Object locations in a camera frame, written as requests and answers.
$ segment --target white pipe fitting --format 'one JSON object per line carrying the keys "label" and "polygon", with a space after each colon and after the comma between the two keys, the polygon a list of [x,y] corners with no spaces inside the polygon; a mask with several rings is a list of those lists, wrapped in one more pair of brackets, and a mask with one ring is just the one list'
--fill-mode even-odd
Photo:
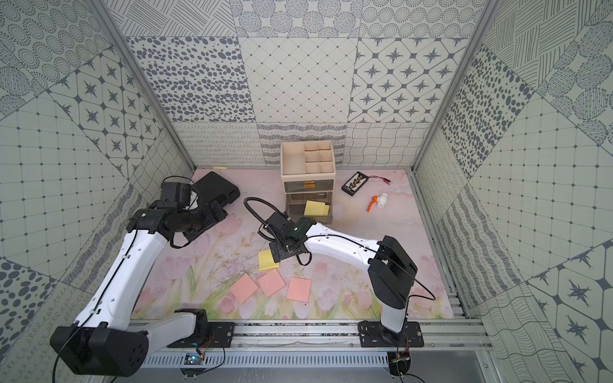
{"label": "white pipe fitting", "polygon": [[377,206],[382,208],[387,203],[387,193],[381,193],[379,199],[377,199]]}

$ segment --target pink sticky note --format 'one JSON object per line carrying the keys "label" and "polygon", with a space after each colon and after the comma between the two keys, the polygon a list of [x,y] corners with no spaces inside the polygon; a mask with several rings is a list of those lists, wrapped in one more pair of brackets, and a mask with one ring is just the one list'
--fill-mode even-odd
{"label": "pink sticky note", "polygon": [[311,280],[292,277],[287,288],[287,299],[308,302],[308,295],[311,292]]}
{"label": "pink sticky note", "polygon": [[244,303],[249,299],[253,293],[258,290],[257,284],[247,274],[244,274],[235,284],[230,287],[230,291],[240,303]]}
{"label": "pink sticky note", "polygon": [[264,290],[264,295],[267,298],[285,286],[285,282],[276,268],[260,277],[257,283]]}

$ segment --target yellow sticky note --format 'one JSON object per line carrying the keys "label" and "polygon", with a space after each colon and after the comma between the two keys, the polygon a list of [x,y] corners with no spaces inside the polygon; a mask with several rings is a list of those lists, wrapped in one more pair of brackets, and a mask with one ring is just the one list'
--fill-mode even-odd
{"label": "yellow sticky note", "polygon": [[324,202],[306,201],[305,216],[326,216],[330,206]]}
{"label": "yellow sticky note", "polygon": [[281,265],[276,264],[275,261],[272,259],[272,253],[270,252],[270,250],[260,251],[257,254],[257,257],[260,261],[260,271],[271,270]]}

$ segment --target table surface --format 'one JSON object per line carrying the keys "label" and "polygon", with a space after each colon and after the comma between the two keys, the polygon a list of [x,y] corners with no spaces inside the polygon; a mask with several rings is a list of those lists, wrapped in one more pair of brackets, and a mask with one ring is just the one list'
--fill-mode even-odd
{"label": "table surface", "polygon": [[[237,185],[241,196],[225,207],[228,217],[202,234],[183,249],[167,245],[158,256],[143,291],[134,307],[133,319],[161,319],[179,308],[204,308],[209,319],[379,319],[381,305],[375,298],[366,273],[339,260],[313,254],[313,261],[300,266],[295,257],[284,259],[278,269],[286,283],[293,276],[311,279],[309,302],[286,299],[287,286],[266,298],[259,289],[245,304],[230,292],[244,273],[255,281],[264,275],[259,271],[257,254],[268,249],[268,242],[257,234],[259,222],[245,206],[245,197],[263,198],[280,210],[284,194],[279,170],[213,170]],[[199,169],[198,180],[209,169]],[[436,301],[413,298],[408,316],[413,319],[452,319],[454,317],[447,292],[439,274],[424,224],[419,216],[413,192],[403,170],[362,170],[366,175],[384,176],[387,185],[370,179],[353,197],[341,191],[341,185],[354,170],[337,170],[333,193],[331,229],[355,237],[381,240],[396,238],[417,265],[417,279],[436,296]],[[385,192],[389,201],[384,208],[370,200]],[[272,213],[263,204],[254,202],[254,209],[264,219]],[[177,244],[185,239],[177,237]],[[302,255],[306,262],[308,255]],[[411,294],[428,295],[417,283]]]}

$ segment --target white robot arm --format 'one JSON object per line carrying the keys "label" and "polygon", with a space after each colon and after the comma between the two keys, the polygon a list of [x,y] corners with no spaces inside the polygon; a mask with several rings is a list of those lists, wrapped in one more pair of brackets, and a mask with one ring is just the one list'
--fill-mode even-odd
{"label": "white robot arm", "polygon": [[[215,201],[185,210],[189,202],[189,190],[185,189],[189,186],[166,184],[172,184],[167,185],[172,189],[170,194],[181,194],[176,198],[177,203],[170,203],[168,207],[157,201],[155,207],[152,205],[133,215],[119,254],[94,297],[72,326],[58,327],[51,337],[51,346],[58,357],[75,374],[130,376],[148,355],[180,339],[193,337],[202,330],[199,326],[206,325],[206,315],[201,324],[198,315],[180,312],[141,331],[127,331],[132,310],[157,256],[169,241],[171,246],[177,247],[172,242],[174,233],[184,233],[189,244],[227,216]],[[268,220],[261,219],[248,205],[252,200],[273,207],[275,212]],[[273,235],[275,240],[271,241],[270,248],[275,262],[314,252],[367,272],[375,295],[382,303],[381,325],[393,333],[401,332],[417,268],[395,239],[385,237],[377,242],[356,238],[305,218],[294,223],[273,205],[254,197],[245,199],[245,206]]]}

